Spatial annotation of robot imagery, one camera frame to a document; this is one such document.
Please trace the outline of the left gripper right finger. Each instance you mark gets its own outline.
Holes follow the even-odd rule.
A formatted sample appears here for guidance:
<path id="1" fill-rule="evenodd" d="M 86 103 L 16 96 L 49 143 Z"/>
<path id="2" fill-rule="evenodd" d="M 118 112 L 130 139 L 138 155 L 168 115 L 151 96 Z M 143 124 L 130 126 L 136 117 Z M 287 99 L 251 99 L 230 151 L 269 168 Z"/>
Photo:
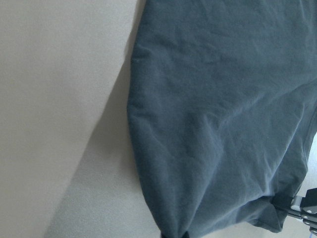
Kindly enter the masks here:
<path id="1" fill-rule="evenodd" d="M 190 238 L 189 233 L 185 232 L 185 234 L 182 236 L 182 238 Z"/>

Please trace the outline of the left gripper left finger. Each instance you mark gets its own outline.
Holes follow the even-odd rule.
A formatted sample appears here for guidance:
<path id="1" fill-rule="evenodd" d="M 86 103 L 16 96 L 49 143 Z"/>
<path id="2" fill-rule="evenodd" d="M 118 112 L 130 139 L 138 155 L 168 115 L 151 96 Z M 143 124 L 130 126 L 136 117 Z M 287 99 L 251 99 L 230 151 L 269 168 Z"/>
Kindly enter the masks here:
<path id="1" fill-rule="evenodd" d="M 165 235 L 163 233 L 160 234 L 160 238 L 171 238 L 171 236 Z"/>

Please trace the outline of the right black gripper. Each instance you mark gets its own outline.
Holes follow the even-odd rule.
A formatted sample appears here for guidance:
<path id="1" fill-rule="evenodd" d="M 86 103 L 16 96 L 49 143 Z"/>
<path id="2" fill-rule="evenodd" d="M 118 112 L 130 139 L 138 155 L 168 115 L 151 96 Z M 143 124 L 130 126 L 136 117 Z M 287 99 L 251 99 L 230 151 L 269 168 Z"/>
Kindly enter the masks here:
<path id="1" fill-rule="evenodd" d="M 288 215 L 303 220 L 308 226 L 317 225 L 317 189 L 308 189 L 305 197 L 296 195 L 291 200 Z"/>

